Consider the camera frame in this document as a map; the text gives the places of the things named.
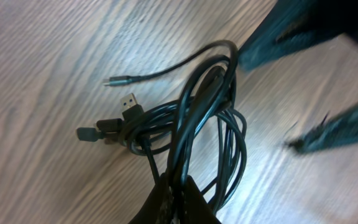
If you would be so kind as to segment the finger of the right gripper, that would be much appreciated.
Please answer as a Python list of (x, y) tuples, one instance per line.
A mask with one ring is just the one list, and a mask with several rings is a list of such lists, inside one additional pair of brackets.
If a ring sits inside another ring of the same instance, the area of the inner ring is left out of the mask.
[(344, 32), (346, 3), (330, 0), (278, 0), (239, 50), (239, 65), (253, 70), (308, 49)]
[(358, 103), (286, 145), (299, 154), (307, 154), (355, 143), (358, 143)]

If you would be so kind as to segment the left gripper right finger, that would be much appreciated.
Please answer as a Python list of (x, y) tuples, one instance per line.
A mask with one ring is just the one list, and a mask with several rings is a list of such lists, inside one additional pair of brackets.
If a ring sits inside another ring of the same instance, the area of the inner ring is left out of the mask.
[(183, 188), (183, 218), (181, 222), (184, 224), (221, 224), (191, 176), (187, 177)]

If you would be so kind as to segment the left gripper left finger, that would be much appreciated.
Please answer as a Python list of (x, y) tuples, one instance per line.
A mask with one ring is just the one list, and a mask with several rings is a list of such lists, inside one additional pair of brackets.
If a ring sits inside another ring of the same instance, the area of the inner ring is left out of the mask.
[(163, 173), (147, 200), (129, 224), (170, 224), (173, 216), (173, 201), (167, 175)]

